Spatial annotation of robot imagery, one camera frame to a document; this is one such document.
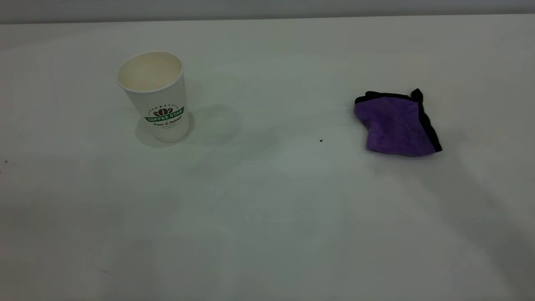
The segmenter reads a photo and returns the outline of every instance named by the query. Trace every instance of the purple cloth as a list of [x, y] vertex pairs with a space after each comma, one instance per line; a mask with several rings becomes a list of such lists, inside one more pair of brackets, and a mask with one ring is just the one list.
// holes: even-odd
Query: purple cloth
[[421, 157], [442, 150], [419, 89], [411, 96], [366, 92], [355, 100], [355, 116], [368, 129], [366, 148], [385, 154]]

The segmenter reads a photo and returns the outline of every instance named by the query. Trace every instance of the wall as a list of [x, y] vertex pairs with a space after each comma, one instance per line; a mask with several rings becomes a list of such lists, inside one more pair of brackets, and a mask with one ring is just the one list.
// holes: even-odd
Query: wall
[[534, 0], [1, 1], [0, 23], [535, 12]]

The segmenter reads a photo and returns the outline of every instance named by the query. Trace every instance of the paper cup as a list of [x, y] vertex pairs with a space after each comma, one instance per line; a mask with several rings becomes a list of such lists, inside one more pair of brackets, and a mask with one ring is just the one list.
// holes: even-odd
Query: paper cup
[[117, 73], [121, 86], [156, 139], [174, 142], [189, 131], [184, 66], [166, 51], [131, 57]]

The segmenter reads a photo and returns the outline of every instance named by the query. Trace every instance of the cup logo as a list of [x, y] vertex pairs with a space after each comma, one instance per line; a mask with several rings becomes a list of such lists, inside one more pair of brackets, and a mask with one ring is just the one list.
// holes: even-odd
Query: cup logo
[[148, 111], [149, 117], [145, 117], [148, 122], [166, 121], [174, 119], [184, 113], [184, 107], [179, 108], [174, 104], [165, 104], [157, 106]]

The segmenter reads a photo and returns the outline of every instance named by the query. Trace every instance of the white surface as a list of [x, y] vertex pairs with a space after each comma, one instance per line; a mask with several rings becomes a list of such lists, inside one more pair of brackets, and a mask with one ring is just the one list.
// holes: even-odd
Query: white surface
[[[535, 16], [0, 31], [1, 300], [535, 296]], [[151, 49], [176, 145], [115, 81]], [[366, 152], [353, 100], [414, 88], [444, 151]]]

